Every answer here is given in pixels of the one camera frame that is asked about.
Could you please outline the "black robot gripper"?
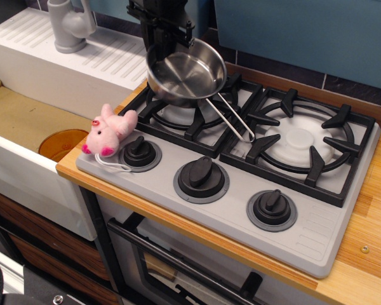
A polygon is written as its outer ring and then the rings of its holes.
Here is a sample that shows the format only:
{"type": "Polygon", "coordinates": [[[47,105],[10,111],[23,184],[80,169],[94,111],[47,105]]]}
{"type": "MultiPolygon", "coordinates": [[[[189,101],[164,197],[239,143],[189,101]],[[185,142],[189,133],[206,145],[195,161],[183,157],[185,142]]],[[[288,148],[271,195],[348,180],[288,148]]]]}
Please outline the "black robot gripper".
{"type": "Polygon", "coordinates": [[[187,0],[128,2],[127,13],[140,21],[147,62],[164,60],[175,52],[177,43],[192,45],[195,24],[185,10],[187,3],[187,0]]]}

